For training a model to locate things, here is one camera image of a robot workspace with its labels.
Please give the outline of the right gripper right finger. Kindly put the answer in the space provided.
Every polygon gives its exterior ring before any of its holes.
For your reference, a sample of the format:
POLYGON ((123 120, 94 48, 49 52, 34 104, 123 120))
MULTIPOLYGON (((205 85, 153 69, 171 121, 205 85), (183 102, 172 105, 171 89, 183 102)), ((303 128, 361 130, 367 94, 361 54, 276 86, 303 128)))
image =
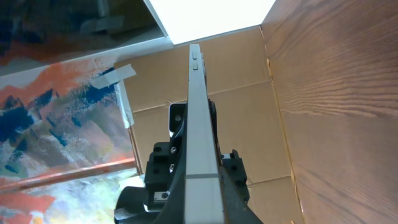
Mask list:
POLYGON ((236 150, 223 154, 217 132, 217 111, 215 102, 209 100, 211 125, 219 165, 221 193, 223 194, 226 222, 235 224, 260 224, 259 217, 249 208, 250 194, 243 160, 236 150))

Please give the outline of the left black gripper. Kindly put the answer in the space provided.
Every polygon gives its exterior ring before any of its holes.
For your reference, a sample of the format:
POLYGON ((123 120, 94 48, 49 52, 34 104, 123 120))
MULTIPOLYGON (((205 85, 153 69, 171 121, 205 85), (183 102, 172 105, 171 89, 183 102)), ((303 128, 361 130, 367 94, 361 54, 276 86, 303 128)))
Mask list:
POLYGON ((169 162, 169 141, 155 143, 147 162, 144 183, 152 197, 148 200, 150 203, 156 202, 155 194, 157 192, 163 194, 169 192, 170 174, 173 171, 173 165, 170 165, 169 162))

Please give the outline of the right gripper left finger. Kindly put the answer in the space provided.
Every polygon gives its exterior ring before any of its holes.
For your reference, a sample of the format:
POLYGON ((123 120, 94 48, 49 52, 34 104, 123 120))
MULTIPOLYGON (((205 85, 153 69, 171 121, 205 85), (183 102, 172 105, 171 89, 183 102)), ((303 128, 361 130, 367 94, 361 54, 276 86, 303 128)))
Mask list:
POLYGON ((170 174, 169 197, 157 217, 157 223, 183 223, 185 208, 185 169, 186 169, 186 103, 173 103, 169 106, 169 162, 173 165, 170 174))

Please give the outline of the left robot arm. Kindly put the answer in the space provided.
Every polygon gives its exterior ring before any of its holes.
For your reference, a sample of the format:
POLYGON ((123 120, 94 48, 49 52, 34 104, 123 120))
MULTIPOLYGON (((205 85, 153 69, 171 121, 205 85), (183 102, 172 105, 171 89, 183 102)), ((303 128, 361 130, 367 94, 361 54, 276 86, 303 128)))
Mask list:
MULTIPOLYGON (((149 156, 144 187, 123 188, 114 210, 115 223, 181 223, 185 193, 186 104, 169 106, 168 142, 157 142, 149 156)), ((243 160, 236 150, 217 153, 221 191, 229 223, 260 223, 248 207, 249 191, 243 160)))

